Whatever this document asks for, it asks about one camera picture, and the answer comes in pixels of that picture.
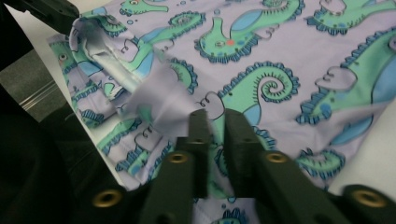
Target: cartoon seahorse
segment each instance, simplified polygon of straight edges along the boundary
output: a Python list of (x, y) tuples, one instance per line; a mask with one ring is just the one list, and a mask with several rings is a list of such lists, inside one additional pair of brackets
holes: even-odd
[(80, 113), (82, 121), (89, 128), (96, 127), (105, 120), (105, 116), (103, 114), (96, 114), (90, 109), (81, 111)]
[(190, 94), (194, 94), (194, 89), (198, 86), (198, 76), (194, 73), (193, 66), (176, 58), (171, 59), (170, 64), (171, 68), (177, 73), (178, 80), (186, 86)]
[(195, 48), (211, 63), (238, 62), (241, 57), (248, 56), (251, 48), (258, 44), (261, 37), (256, 34), (257, 31), (294, 20), (303, 8), (303, 0), (287, 0), (279, 7), (248, 11), (233, 22), (229, 37), (223, 34), (223, 19), (214, 17), (211, 30), (195, 41)]
[[(297, 94), (299, 87), (298, 78), (282, 63), (254, 63), (233, 78), (231, 84), (224, 86), (218, 96), (225, 108), (242, 112), (250, 125), (255, 126), (262, 117), (259, 97), (265, 102), (279, 104)], [(220, 132), (224, 129), (222, 122), (223, 116), (213, 122)], [(276, 149), (276, 141), (267, 131), (257, 127), (253, 131), (260, 137), (265, 148)], [(216, 141), (221, 143), (222, 136)]]
[(170, 26), (154, 29), (139, 39), (132, 40), (136, 43), (138, 52), (131, 62), (122, 62), (126, 69), (144, 77), (151, 68), (153, 59), (153, 45), (165, 40), (174, 41), (197, 26), (203, 24), (205, 14), (198, 12), (182, 12), (173, 17), (168, 23)]
[(97, 144), (97, 147), (105, 155), (108, 155), (110, 149), (117, 145), (123, 136), (135, 131), (141, 123), (141, 119), (126, 119), (118, 123), (116, 127)]
[[(330, 0), (330, 5), (338, 4), (339, 1)], [(306, 21), (308, 25), (316, 26), (317, 30), (328, 32), (330, 35), (346, 35), (348, 29), (358, 26), (371, 15), (396, 9), (394, 0), (380, 3), (375, 0), (344, 0), (344, 7), (336, 10), (328, 6), (329, 1), (325, 2), (326, 5), (321, 2), (321, 10), (315, 11), (314, 16), (306, 18)]]
[(223, 217), (219, 220), (212, 222), (212, 224), (248, 224), (248, 217), (245, 214), (245, 211), (235, 208), (233, 211), (225, 210), (223, 213)]
[(297, 122), (314, 125), (336, 111), (392, 99), (396, 92), (390, 68), (396, 64), (396, 53), (389, 42), (395, 35), (396, 27), (367, 37), (340, 68), (331, 68), (317, 81), (318, 92), (302, 103)]
[(96, 20), (105, 33), (111, 37), (119, 36), (121, 33), (127, 30), (122, 22), (110, 15), (96, 16), (93, 17), (93, 19)]
[(124, 161), (117, 162), (116, 171), (126, 171), (131, 176), (135, 176), (138, 171), (146, 164), (149, 152), (136, 145), (133, 151), (129, 151)]
[(128, 17), (152, 11), (168, 11), (168, 7), (150, 5), (145, 0), (127, 0), (121, 5), (120, 14)]
[(67, 78), (67, 76), (65, 75), (69, 74), (69, 72), (73, 68), (77, 67), (77, 63), (73, 58), (73, 54), (68, 42), (58, 41), (50, 43), (49, 46), (52, 49), (52, 52), (55, 54), (56, 58), (58, 59), (58, 64), (61, 66), (64, 77)]
[(157, 160), (155, 160), (154, 166), (150, 168), (148, 172), (148, 182), (157, 176), (158, 172), (160, 171), (163, 158), (165, 158), (165, 156), (172, 151), (174, 151), (173, 144), (171, 142), (168, 142), (168, 145), (163, 149), (161, 156), (158, 157)]
[(319, 153), (313, 153), (310, 148), (302, 150), (295, 160), (300, 168), (305, 169), (311, 176), (319, 176), (322, 180), (337, 175), (346, 163), (344, 155), (332, 149), (324, 149)]

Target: folded fabric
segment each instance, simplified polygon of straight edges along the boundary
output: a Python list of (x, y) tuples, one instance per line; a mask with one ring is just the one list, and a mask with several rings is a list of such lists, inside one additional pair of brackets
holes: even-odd
[(98, 148), (128, 189), (155, 177), (190, 112), (207, 111), (210, 197), (194, 223), (257, 223), (228, 180), (225, 108), (326, 189), (396, 95), (394, 0), (113, 0), (69, 38), (50, 45), (76, 111), (91, 126), (123, 119)]

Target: clothing garment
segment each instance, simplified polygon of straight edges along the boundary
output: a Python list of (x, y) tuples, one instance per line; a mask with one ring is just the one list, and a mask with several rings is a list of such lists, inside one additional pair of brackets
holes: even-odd
[(49, 45), (86, 125), (122, 119), (97, 147), (129, 190), (155, 177), (190, 112), (207, 111), (210, 196), (193, 223), (257, 223), (228, 180), (225, 108), (326, 189), (396, 95), (394, 0), (113, 0)]

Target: screw hole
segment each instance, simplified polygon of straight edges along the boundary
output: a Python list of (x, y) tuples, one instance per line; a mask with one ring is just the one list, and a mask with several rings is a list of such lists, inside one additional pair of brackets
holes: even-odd
[(266, 159), (271, 162), (281, 163), (288, 160), (285, 156), (279, 153), (271, 153), (266, 156)]
[(122, 195), (118, 190), (108, 189), (98, 193), (92, 200), (95, 207), (111, 207), (119, 203)]
[(187, 156), (183, 155), (183, 154), (174, 154), (169, 158), (169, 161), (172, 163), (182, 163), (187, 161)]
[(352, 195), (356, 201), (369, 207), (385, 207), (387, 205), (385, 199), (370, 190), (356, 190)]

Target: black cloth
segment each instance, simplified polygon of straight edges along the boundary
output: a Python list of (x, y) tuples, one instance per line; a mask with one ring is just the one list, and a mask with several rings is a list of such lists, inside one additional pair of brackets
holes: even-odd
[(91, 223), (87, 202), (117, 182), (70, 107), (40, 124), (1, 85), (0, 104), (0, 223)]

